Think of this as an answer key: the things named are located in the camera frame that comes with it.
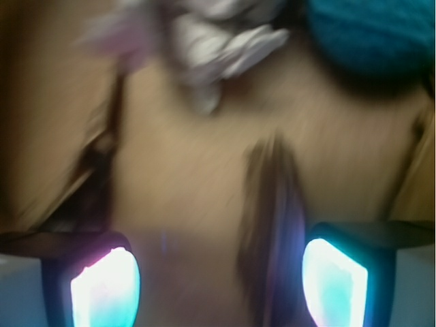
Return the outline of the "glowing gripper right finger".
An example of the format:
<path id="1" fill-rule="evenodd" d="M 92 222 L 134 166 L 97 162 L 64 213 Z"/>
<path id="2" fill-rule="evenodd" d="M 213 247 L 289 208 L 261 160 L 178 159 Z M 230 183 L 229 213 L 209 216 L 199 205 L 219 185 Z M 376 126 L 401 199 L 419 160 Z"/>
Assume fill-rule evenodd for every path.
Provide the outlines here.
<path id="1" fill-rule="evenodd" d="M 395 280 L 393 225 L 321 222 L 302 259 L 305 302 L 316 326 L 388 326 Z"/>

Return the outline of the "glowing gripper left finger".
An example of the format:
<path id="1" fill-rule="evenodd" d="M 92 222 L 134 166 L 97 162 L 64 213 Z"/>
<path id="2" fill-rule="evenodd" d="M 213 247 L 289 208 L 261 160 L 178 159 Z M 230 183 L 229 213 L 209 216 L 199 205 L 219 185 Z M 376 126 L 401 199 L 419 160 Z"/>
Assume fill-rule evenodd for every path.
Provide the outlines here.
<path id="1" fill-rule="evenodd" d="M 120 232 L 42 232 L 42 285 L 50 326 L 133 326 L 141 274 Z"/>

